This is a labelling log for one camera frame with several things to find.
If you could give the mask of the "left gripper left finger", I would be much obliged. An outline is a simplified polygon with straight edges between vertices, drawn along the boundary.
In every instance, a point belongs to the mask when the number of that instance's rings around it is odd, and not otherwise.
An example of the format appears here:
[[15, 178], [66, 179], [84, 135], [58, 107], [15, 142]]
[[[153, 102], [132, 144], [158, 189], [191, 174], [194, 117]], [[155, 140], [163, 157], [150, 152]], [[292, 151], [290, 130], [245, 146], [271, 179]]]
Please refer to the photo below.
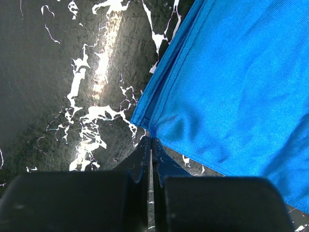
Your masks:
[[143, 232], [151, 140], [107, 171], [17, 176], [0, 201], [3, 232]]

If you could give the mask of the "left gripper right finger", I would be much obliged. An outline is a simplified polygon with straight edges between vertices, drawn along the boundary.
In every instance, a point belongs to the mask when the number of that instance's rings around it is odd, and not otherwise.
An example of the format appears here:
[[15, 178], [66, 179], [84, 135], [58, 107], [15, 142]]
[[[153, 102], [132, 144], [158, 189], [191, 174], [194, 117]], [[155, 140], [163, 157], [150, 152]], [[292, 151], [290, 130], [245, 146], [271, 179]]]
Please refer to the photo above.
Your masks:
[[158, 232], [291, 232], [277, 189], [259, 177], [190, 175], [152, 140]]

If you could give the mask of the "blue cloth napkin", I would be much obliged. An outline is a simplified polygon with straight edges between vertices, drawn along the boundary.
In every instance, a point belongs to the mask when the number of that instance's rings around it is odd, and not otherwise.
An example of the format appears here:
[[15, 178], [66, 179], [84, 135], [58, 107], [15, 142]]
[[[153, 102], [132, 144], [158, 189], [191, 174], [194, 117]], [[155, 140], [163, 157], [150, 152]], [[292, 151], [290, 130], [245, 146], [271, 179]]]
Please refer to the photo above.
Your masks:
[[196, 0], [131, 123], [226, 176], [267, 178], [309, 211], [309, 3]]

